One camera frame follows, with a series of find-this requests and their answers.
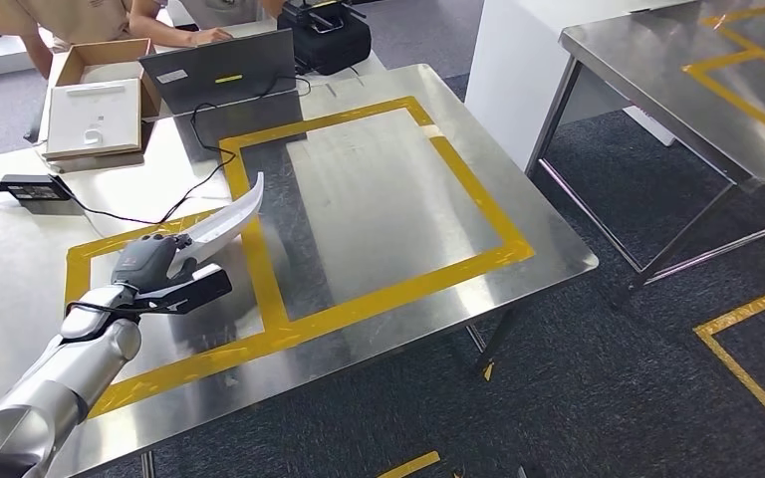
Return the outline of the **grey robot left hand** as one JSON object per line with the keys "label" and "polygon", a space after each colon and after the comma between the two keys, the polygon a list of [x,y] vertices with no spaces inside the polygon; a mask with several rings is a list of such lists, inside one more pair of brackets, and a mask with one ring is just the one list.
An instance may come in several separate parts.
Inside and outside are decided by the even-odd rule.
{"label": "grey robot left hand", "polygon": [[188,234],[153,233],[128,242],[111,273],[111,283],[126,285],[147,294],[193,279],[197,261],[184,259],[181,268],[169,277],[176,254],[193,243]]}

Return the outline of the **person's hand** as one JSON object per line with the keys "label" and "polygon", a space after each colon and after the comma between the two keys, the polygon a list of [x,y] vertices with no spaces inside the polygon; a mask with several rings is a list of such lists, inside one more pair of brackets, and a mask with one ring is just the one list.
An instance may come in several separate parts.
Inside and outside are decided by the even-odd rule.
{"label": "person's hand", "polygon": [[199,45],[228,41],[232,39],[233,36],[222,28],[211,28],[207,30],[189,32],[186,36],[185,46],[197,47]]}

